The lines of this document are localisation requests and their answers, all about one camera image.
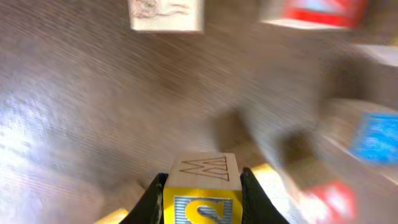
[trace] blue block face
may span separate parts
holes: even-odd
[[[299,0],[296,7],[330,14],[344,14],[345,6],[335,0]]]
[[[398,164],[398,114],[366,114],[351,152],[373,164]]]

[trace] yellow block face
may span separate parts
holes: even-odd
[[[276,172],[269,164],[258,165],[254,168],[251,168],[251,171],[254,175]]]
[[[242,223],[242,192],[235,190],[164,189],[164,223]]]
[[[120,208],[113,213],[110,213],[106,217],[102,218],[101,220],[95,222],[94,224],[118,224],[120,223],[129,212],[126,209]]]

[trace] red block face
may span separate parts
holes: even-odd
[[[320,185],[304,195],[300,208],[313,223],[345,223],[356,219],[355,193],[340,181]]]
[[[366,0],[289,0],[285,17],[338,27],[354,28]]]

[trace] animal drawing on block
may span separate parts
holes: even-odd
[[[132,15],[139,19],[150,19],[156,16],[189,14],[185,4],[175,4],[170,0],[132,0]]]

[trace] yellow block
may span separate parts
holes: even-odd
[[[129,212],[126,209],[120,208],[95,222],[95,224],[119,224],[128,214]]]
[[[242,185],[235,156],[183,154],[164,187],[164,223],[242,223]]]
[[[251,169],[254,175],[273,173],[275,170],[269,164],[261,164]]]

